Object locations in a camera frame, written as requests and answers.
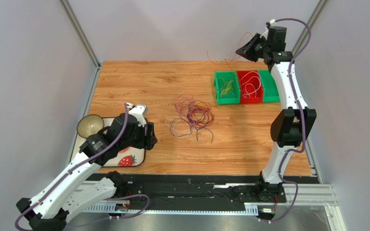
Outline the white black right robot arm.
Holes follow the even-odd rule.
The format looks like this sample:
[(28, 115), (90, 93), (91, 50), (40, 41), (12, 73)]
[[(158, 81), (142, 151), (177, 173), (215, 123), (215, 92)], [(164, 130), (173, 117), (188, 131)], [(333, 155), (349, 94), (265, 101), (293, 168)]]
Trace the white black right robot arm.
[(308, 107), (302, 97), (295, 73), (295, 57), (286, 51), (287, 29), (269, 26), (265, 36), (255, 36), (236, 54), (256, 62), (263, 59), (273, 77), (281, 103), (281, 111), (270, 128), (274, 142), (267, 165), (261, 171), (254, 187), (258, 199), (274, 198), (282, 192), (283, 174), (293, 152), (304, 147), (310, 130), (316, 120), (315, 109)]

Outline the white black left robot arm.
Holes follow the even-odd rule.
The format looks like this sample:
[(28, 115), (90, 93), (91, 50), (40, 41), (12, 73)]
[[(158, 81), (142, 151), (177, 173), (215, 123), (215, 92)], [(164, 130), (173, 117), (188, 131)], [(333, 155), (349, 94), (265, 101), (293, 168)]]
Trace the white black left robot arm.
[(127, 149), (151, 150), (157, 143), (154, 125), (145, 117), (144, 107), (126, 109), (109, 126), (99, 118), (100, 126), (86, 116), (78, 126), (85, 139), (68, 166), (44, 190), (32, 198), (16, 203), (21, 213), (15, 221), (25, 218), (32, 231), (62, 231), (76, 215), (102, 201), (130, 201), (128, 183), (117, 171), (111, 171), (94, 185), (77, 192), (77, 188), (109, 160)]

